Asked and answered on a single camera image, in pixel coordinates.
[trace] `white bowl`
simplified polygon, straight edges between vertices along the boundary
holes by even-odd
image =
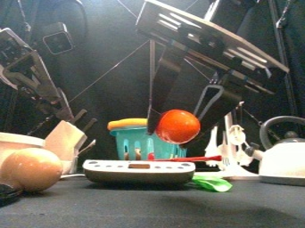
[[[26,148],[45,148],[45,140],[22,134],[0,132],[0,169],[6,158],[15,151]]]

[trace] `white kettle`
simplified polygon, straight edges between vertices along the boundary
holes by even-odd
[[[252,144],[245,153],[260,160],[259,174],[263,182],[305,186],[305,139],[299,138],[293,132],[288,132],[288,138],[275,145],[268,139],[271,126],[283,122],[305,126],[304,118],[292,116],[272,118],[260,129],[260,139],[267,151],[260,151],[259,146]]]

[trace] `kettle handle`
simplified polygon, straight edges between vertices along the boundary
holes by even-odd
[[[305,118],[299,118],[299,117],[293,117],[293,116],[280,116],[280,117],[275,117],[275,118],[269,119],[263,124],[261,129],[260,129],[260,139],[261,139],[261,143],[267,150],[273,147],[273,144],[268,138],[268,130],[269,130],[271,126],[273,126],[281,122],[293,122],[296,124],[301,124],[305,126]]]

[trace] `green object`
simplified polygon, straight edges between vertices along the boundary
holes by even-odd
[[[225,192],[233,188],[233,185],[220,177],[196,175],[192,180],[209,191]]]

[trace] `kettle spout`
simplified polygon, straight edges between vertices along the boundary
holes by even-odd
[[[245,153],[249,157],[253,157],[257,160],[263,160],[264,152],[259,148],[260,148],[260,145],[252,142],[251,146],[245,148]]]

